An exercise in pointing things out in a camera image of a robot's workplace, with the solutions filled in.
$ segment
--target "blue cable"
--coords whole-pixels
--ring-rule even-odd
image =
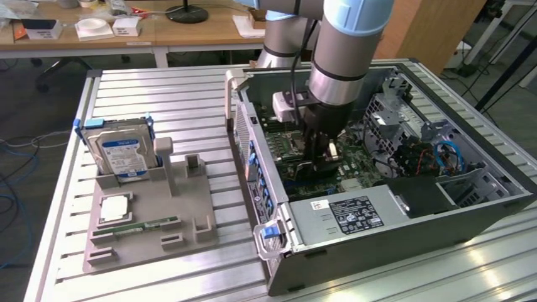
[[[12,195],[5,195],[5,194],[0,194],[0,196],[9,198],[13,202],[16,202],[20,212],[22,213],[24,216],[24,221],[26,223],[26,229],[27,229],[27,243],[26,246],[24,247],[24,249],[21,250],[21,252],[8,261],[4,262],[0,265],[0,269],[2,269],[5,266],[13,264],[16,261],[18,261],[18,259],[24,256],[24,254],[31,249],[31,242],[33,242],[33,236],[31,236],[31,225],[30,225],[30,219],[26,213],[26,207],[24,206],[24,203],[18,200],[18,198],[16,198]]]
[[[18,152],[14,152],[14,151],[9,150],[9,149],[5,148],[5,147],[1,147],[1,148],[2,148],[4,151],[6,151],[9,154],[13,154],[13,155],[17,155],[17,156],[30,157],[30,158],[33,159],[33,165],[31,165],[31,168],[29,169],[29,171],[27,171],[24,175],[18,176],[18,177],[14,178],[12,181],[9,181],[9,184],[13,185],[13,184],[18,183],[20,181],[22,181],[22,180],[34,172],[39,160],[38,160],[37,156],[34,156],[33,154],[29,154],[29,153],[18,153]]]
[[[454,151],[454,153],[457,155],[457,158],[458,158],[458,163],[461,164],[461,171],[463,171],[463,161],[462,161],[461,151],[459,151],[457,145],[454,143],[451,143],[450,141],[447,141],[447,140],[442,140],[441,142],[438,142],[434,145],[433,153],[434,153],[434,157],[435,157],[435,161],[437,161],[438,165],[445,168],[443,161],[439,158],[439,154],[438,154],[438,147],[441,145],[446,145],[446,146],[450,146],[453,148],[453,151]]]

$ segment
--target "table leg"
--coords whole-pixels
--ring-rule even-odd
[[[167,47],[153,47],[154,62],[157,68],[167,68]]]
[[[481,35],[481,38],[477,41],[475,45],[473,46],[470,53],[466,55],[466,58],[463,59],[465,65],[471,64],[473,59],[475,58],[477,54],[479,53],[481,48],[483,47],[487,39],[490,38],[497,26],[499,25],[499,22],[502,22],[503,17],[505,17],[505,15],[509,12],[511,7],[513,7],[511,3],[509,1],[506,1],[503,6],[502,6],[502,15],[501,15],[501,17],[494,18],[494,20],[490,22],[490,25],[487,26],[483,34]]]
[[[525,78],[521,80],[518,86],[522,88],[527,87],[529,83],[533,81],[535,77],[537,77],[537,67],[533,68],[533,70],[527,73]]]
[[[514,29],[510,31],[509,36],[506,36],[503,43],[499,45],[499,48],[495,50],[495,53],[491,56],[491,58],[493,58],[493,60],[490,61],[491,64],[495,64],[495,62],[499,59],[499,57],[502,56],[505,50],[509,48],[509,45],[514,42],[515,36],[518,36],[518,33],[523,29],[522,25],[526,23],[527,19],[531,17],[535,10],[537,10],[537,6],[534,6],[527,11],[527,13],[523,15],[522,19],[519,19],[517,25],[514,26]]]

